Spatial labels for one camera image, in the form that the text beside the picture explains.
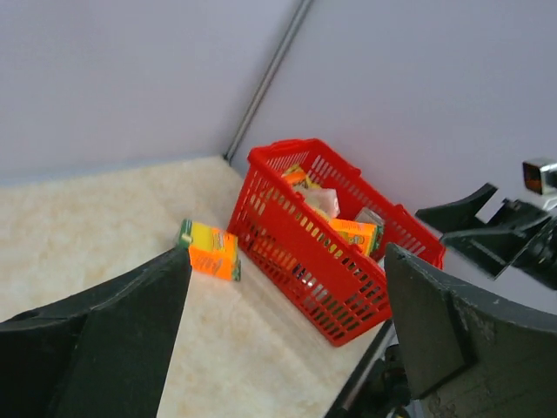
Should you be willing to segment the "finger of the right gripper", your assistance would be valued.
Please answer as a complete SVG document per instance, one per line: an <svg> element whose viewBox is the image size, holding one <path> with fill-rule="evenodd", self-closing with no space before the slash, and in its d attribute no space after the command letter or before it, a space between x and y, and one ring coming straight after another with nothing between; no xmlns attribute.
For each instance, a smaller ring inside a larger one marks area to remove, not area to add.
<svg viewBox="0 0 557 418"><path fill-rule="evenodd" d="M479 210L498 191L490 183L463 199L440 206L419 209L415 217L439 233L479 229L486 223L477 217Z"/></svg>

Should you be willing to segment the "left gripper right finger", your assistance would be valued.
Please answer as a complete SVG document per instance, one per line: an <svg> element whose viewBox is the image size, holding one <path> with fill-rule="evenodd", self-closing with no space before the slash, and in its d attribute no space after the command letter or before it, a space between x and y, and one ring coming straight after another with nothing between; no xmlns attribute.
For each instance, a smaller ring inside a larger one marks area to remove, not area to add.
<svg viewBox="0 0 557 418"><path fill-rule="evenodd" d="M426 417L554 417L556 317L386 248L387 293Z"/></svg>

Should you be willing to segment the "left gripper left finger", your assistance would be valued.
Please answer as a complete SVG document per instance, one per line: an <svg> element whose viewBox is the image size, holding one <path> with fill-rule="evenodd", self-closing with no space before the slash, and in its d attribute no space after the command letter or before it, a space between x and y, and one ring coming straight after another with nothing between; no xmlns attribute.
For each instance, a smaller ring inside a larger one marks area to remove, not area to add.
<svg viewBox="0 0 557 418"><path fill-rule="evenodd" d="M3 417L154 417L191 278L173 248L1 324Z"/></svg>

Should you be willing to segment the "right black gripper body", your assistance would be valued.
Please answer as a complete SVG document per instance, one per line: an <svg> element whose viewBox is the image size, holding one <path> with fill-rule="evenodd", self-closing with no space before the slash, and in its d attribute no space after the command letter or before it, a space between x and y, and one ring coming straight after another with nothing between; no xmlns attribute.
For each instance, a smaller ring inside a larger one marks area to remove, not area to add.
<svg viewBox="0 0 557 418"><path fill-rule="evenodd" d="M505 199L487 222L472 216L440 231L445 246L493 280L513 267L556 288L556 217L537 206Z"/></svg>

